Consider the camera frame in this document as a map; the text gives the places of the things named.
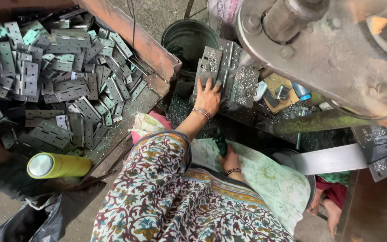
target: concrete floor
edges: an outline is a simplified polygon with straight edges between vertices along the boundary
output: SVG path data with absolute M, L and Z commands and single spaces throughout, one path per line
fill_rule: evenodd
M 126 13 L 127 4 L 125 0 L 110 0 L 115 6 L 121 8 Z M 152 37 L 160 41 L 165 28 L 176 20 L 183 18 L 187 1 L 186 0 L 135 0 L 135 19 Z M 196 0 L 193 4 L 191 13 L 196 13 L 206 7 L 205 0 Z M 193 19 L 207 23 L 207 10 L 197 14 Z M 115 176 L 106 179 L 108 184 L 112 184 Z M 101 206 L 105 195 L 109 191 L 107 185 L 99 196 L 88 206 L 88 208 L 78 216 L 67 228 L 66 235 L 60 241 L 89 241 L 93 223 Z M 0 225 L 17 211 L 21 202 L 11 200 L 7 195 L 0 192 Z M 295 228 L 295 239 L 302 242 L 332 242 L 325 220 L 304 213 L 304 219 L 300 221 Z

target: woman's foot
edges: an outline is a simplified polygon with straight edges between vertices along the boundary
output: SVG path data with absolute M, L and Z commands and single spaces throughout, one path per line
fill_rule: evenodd
M 341 208 L 330 199 L 324 199 L 323 206 L 326 208 L 326 211 L 328 211 L 328 229 L 331 236 L 335 237 L 337 224 L 340 221 Z
M 320 196 L 322 195 L 323 190 L 316 188 L 316 193 L 314 194 L 313 201 L 310 206 L 307 208 L 307 211 L 311 212 L 314 216 L 317 215 L 317 211 L 319 210 Z

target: yellow bottle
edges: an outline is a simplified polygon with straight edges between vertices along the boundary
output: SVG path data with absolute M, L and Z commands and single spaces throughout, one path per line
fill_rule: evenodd
M 27 171 L 32 178 L 82 177 L 92 162 L 86 157 L 38 153 L 28 162 Z

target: blue bottle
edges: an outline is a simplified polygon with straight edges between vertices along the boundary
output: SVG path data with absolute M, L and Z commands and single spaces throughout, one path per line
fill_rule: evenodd
M 307 100 L 311 97 L 311 95 L 310 95 L 311 91 L 309 89 L 299 85 L 296 82 L 293 82 L 293 81 L 291 81 L 291 82 L 292 82 L 292 86 L 294 88 L 295 93 L 297 94 L 297 96 L 300 98 L 301 101 Z

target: bracelet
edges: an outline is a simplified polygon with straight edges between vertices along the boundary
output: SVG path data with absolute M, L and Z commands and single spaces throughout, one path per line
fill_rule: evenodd
M 212 117 L 210 116 L 209 113 L 207 113 L 206 111 L 204 111 L 200 108 L 193 108 L 192 111 L 197 111 L 197 112 L 202 113 L 209 121 L 212 119 Z
M 229 174 L 231 174 L 231 173 L 233 173 L 233 172 L 241 172 L 241 169 L 240 169 L 239 167 L 237 167 L 237 168 L 232 168 L 232 169 L 230 169 L 230 170 L 226 173 L 226 175 L 229 176 Z

